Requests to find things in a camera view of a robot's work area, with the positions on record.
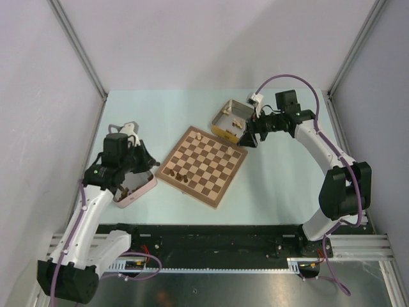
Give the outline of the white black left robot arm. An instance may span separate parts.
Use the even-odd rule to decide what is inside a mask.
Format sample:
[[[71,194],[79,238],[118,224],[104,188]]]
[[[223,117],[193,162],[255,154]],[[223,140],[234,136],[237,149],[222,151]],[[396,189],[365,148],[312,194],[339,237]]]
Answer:
[[[56,249],[48,260],[37,263],[37,281],[50,305],[57,299],[77,304],[92,300],[99,281],[109,266],[123,253],[132,256],[141,248],[139,237],[122,230],[112,231],[96,248],[91,243],[100,216],[113,201],[129,173],[145,173],[158,166],[134,132],[106,135],[103,150],[84,172],[80,200]]]

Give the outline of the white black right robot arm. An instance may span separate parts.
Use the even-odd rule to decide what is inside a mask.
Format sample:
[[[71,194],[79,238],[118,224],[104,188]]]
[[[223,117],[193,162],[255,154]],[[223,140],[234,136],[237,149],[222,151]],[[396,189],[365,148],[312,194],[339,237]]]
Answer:
[[[317,240],[325,239],[341,224],[360,226],[362,213],[371,202],[371,167],[357,162],[335,145],[318,122],[318,113],[303,110],[295,90],[277,93],[277,111],[266,114],[263,96],[251,93],[247,102],[254,108],[245,122],[245,131],[238,145],[256,148],[271,132],[287,132],[311,154],[325,178],[318,202],[319,209],[302,226],[295,250],[311,256],[318,248]]]

